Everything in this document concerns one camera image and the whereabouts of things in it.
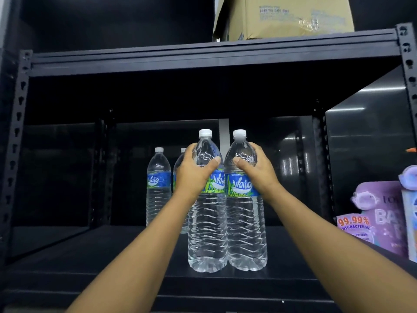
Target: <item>plastic water bottle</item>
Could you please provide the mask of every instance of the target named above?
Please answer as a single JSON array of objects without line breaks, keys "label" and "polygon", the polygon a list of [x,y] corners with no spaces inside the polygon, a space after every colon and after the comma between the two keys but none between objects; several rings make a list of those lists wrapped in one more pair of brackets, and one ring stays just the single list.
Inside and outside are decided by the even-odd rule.
[{"label": "plastic water bottle", "polygon": [[171,198],[171,166],[164,156],[164,148],[156,147],[148,165],[146,184],[146,226]]},{"label": "plastic water bottle", "polygon": [[234,157],[240,157],[255,166],[256,153],[246,141],[245,130],[234,131],[233,138],[225,161],[228,258],[237,269],[257,271],[268,260],[263,200],[248,176],[233,163]]},{"label": "plastic water bottle", "polygon": [[[211,136],[209,129],[199,131],[200,141],[193,151],[193,159],[199,166],[205,166],[216,156],[222,157]],[[222,159],[188,214],[188,263],[195,271],[214,273],[226,266],[226,223]]]},{"label": "plastic water bottle", "polygon": [[[187,148],[181,148],[181,155],[180,155],[180,157],[178,157],[178,159],[177,159],[177,161],[175,162],[175,165],[174,165],[174,171],[173,171],[174,177],[173,177],[173,184],[172,184],[172,193],[174,193],[175,186],[176,186],[176,183],[177,183],[177,169],[178,169],[178,167],[180,167],[182,161],[184,160],[184,153],[185,153],[186,149]],[[183,227],[181,229],[181,234],[185,234],[187,232],[188,232],[188,216],[185,217],[185,221],[184,221]]]}]

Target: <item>finger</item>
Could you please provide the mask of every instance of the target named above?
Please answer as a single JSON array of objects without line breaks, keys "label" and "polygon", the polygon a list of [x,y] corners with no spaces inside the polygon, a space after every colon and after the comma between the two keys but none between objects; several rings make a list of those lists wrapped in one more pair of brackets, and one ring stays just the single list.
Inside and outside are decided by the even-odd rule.
[{"label": "finger", "polygon": [[251,166],[250,163],[239,157],[234,157],[233,163],[236,165],[236,167],[243,170],[249,176],[249,178],[251,177],[254,167]]},{"label": "finger", "polygon": [[193,144],[191,144],[187,147],[187,149],[185,150],[185,153],[184,153],[184,160],[190,160],[190,159],[192,160],[193,159],[193,150],[194,150],[196,145],[197,145],[197,143],[193,143]]},{"label": "finger", "polygon": [[259,145],[256,145],[253,142],[249,142],[249,144],[255,149],[256,155],[258,157],[266,157],[265,153],[263,152],[262,147],[260,147]]},{"label": "finger", "polygon": [[218,167],[218,164],[222,161],[222,159],[217,156],[209,161],[208,164],[206,164],[205,167],[202,169],[205,171],[207,178],[210,177],[210,175],[213,173],[214,170]]}]

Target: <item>dark background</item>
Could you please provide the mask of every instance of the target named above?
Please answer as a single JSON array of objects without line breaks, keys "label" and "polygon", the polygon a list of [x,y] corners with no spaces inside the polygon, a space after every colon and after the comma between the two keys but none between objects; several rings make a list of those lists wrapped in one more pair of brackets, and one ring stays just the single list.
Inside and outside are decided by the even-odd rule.
[{"label": "dark background", "polygon": [[[417,0],[349,0],[357,31],[417,23]],[[13,0],[5,47],[35,52],[210,42],[214,0]]]}]

